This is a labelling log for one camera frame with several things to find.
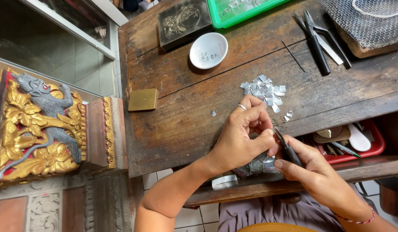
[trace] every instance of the hand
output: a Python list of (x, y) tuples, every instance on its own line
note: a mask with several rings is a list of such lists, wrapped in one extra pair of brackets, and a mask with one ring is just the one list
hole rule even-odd
[[(276, 169), (283, 172), (287, 180), (301, 182), (315, 200), (341, 216), (355, 217), (357, 215), (355, 212), (347, 213), (347, 209), (354, 208), (355, 210), (365, 210), (365, 213), (361, 211), (359, 214), (370, 218), (371, 210), (367, 204), (356, 195), (317, 149), (305, 145), (287, 134), (284, 135), (284, 138), (300, 161), (306, 165), (304, 169), (285, 160), (276, 160), (274, 163)], [(272, 156), (278, 150), (279, 145), (276, 144), (269, 150), (268, 155)]]
[[(275, 143), (272, 121), (264, 102), (246, 95), (240, 102), (247, 110), (237, 107), (226, 120), (213, 150), (205, 156), (215, 175), (249, 163)], [(259, 136), (251, 140), (249, 134)]]

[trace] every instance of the wooden workbench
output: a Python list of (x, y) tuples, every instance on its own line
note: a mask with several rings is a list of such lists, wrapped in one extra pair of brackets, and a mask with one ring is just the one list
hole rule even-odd
[[(240, 84), (261, 74), (275, 85), (286, 85), (281, 111), (274, 113), (269, 107), (268, 113), (274, 125), (293, 136), (398, 111), (398, 51), (360, 60), (346, 50), (351, 69), (328, 58), (331, 74), (320, 75), (305, 34), (292, 18), (292, 13), (303, 15), (307, 9), (317, 24), (331, 27), (316, 0), (292, 0), (231, 28), (217, 29), (226, 37), (229, 50), (221, 64), (208, 70), (197, 69), (189, 61), (191, 43), (170, 52), (160, 48), (157, 13), (178, 2), (164, 0), (118, 31), (129, 177), (191, 163), (207, 154), (243, 98)], [(148, 88), (159, 90), (157, 109), (129, 113), (129, 93)], [(289, 110), (293, 117), (282, 123)], [(376, 169), (379, 163), (385, 163), (385, 169)], [(391, 176), (398, 173), (398, 157), (364, 159), (340, 168), (340, 174), (351, 181)], [(241, 185), (246, 189), (238, 187), (236, 192), (199, 190), (186, 205), (301, 188), (294, 182), (261, 182), (247, 182)]]

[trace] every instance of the silver ring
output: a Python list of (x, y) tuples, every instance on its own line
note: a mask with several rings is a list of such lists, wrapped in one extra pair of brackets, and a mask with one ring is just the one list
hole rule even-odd
[(242, 106), (241, 104), (238, 104), (238, 107), (242, 108), (243, 110), (246, 110), (246, 107)]

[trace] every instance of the carved figure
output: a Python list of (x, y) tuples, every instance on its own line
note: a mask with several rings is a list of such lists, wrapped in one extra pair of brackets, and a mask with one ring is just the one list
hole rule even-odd
[[(63, 94), (63, 99), (58, 99), (50, 94), (51, 88), (47, 86), (43, 80), (32, 77), (28, 74), (12, 74), (19, 84), (20, 90), (26, 94), (31, 95), (31, 102), (41, 107), (41, 114), (48, 117), (57, 118), (57, 114), (64, 115), (64, 110), (70, 108), (73, 105), (71, 98), (70, 88), (66, 85), (61, 85), (59, 91)], [(48, 141), (44, 144), (34, 145), (28, 151), (24, 153), (21, 159), (14, 161), (5, 166), (0, 171), (0, 179), (3, 177), (4, 172), (9, 168), (24, 162), (28, 156), (36, 149), (48, 147), (53, 144), (54, 140), (64, 143), (68, 146), (71, 151), (71, 156), (74, 161), (79, 164), (81, 163), (81, 150), (78, 147), (77, 141), (69, 136), (63, 128), (59, 127), (47, 127), (44, 133), (48, 137)]]

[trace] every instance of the metal rod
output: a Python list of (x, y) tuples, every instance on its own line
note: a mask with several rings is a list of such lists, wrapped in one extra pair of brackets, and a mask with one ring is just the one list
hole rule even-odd
[(288, 46), (285, 44), (285, 42), (282, 40), (282, 43), (284, 44), (284, 46), (286, 47), (286, 49), (288, 50), (288, 52), (290, 53), (290, 55), (294, 58), (294, 60), (296, 61), (296, 63), (299, 65), (299, 67), (302, 69), (303, 72), (305, 72), (305, 70), (303, 69), (303, 67), (299, 64), (298, 60), (296, 60), (295, 56), (292, 54), (292, 52), (289, 50)]

